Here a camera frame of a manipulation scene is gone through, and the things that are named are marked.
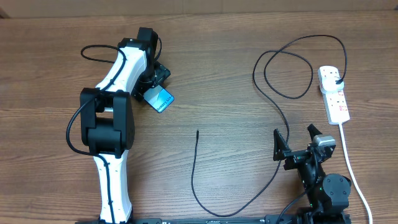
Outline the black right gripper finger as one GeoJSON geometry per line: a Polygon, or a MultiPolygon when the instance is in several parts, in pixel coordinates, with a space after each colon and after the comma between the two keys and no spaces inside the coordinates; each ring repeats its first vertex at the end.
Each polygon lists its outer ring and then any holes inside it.
{"type": "Polygon", "coordinates": [[[281,161],[285,159],[285,154],[289,152],[289,146],[286,140],[282,137],[278,129],[274,130],[274,152],[273,160],[281,161]]]}
{"type": "Polygon", "coordinates": [[[313,124],[310,124],[307,127],[307,130],[308,130],[308,132],[310,134],[311,140],[314,140],[315,136],[322,134],[313,124]]]}

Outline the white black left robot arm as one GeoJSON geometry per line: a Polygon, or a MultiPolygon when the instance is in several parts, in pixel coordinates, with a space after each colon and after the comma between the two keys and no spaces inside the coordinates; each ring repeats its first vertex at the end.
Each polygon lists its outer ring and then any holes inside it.
{"type": "Polygon", "coordinates": [[[81,140],[93,157],[101,190],[101,213],[96,223],[132,223],[127,186],[127,157],[135,136],[132,99],[146,101],[162,113],[173,101],[163,82],[171,72],[159,62],[161,39],[141,27],[135,39],[115,46],[118,56],[105,78],[80,93],[81,140]]]}

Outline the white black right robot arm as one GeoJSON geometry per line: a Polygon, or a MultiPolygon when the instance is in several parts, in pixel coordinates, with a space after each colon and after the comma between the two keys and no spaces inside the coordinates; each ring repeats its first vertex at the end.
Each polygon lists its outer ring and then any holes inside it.
{"type": "Polygon", "coordinates": [[[332,157],[335,139],[314,125],[307,127],[311,143],[292,151],[278,129],[274,130],[274,161],[284,162],[285,170],[296,170],[304,192],[278,215],[266,215],[266,223],[351,223],[344,210],[349,206],[351,180],[340,174],[326,174],[322,162],[332,157]]]}

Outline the blue Galaxy smartphone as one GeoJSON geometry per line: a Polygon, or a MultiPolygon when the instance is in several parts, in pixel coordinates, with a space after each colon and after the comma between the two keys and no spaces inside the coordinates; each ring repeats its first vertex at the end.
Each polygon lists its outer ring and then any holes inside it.
{"type": "Polygon", "coordinates": [[[148,89],[144,93],[144,99],[156,112],[162,113],[174,101],[174,96],[158,85],[155,88],[148,89]]]}

